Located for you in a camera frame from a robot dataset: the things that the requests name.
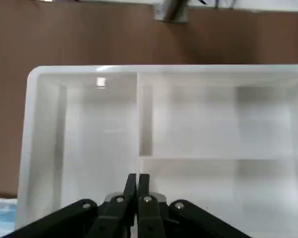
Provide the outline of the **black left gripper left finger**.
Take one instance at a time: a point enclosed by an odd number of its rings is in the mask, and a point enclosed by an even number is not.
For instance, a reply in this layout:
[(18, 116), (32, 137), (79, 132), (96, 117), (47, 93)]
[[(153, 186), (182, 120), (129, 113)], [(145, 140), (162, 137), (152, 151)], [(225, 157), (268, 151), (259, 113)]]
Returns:
[(128, 238), (134, 224), (137, 176), (101, 205), (81, 199), (6, 235), (8, 238)]

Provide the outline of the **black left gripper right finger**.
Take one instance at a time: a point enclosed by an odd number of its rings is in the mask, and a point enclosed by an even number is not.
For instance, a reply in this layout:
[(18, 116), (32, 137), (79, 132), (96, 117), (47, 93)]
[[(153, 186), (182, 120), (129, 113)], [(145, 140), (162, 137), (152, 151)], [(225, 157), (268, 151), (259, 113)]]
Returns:
[(170, 204), (150, 193), (150, 175), (140, 174), (138, 185), (139, 238), (247, 238), (249, 235), (197, 205), (178, 199)]

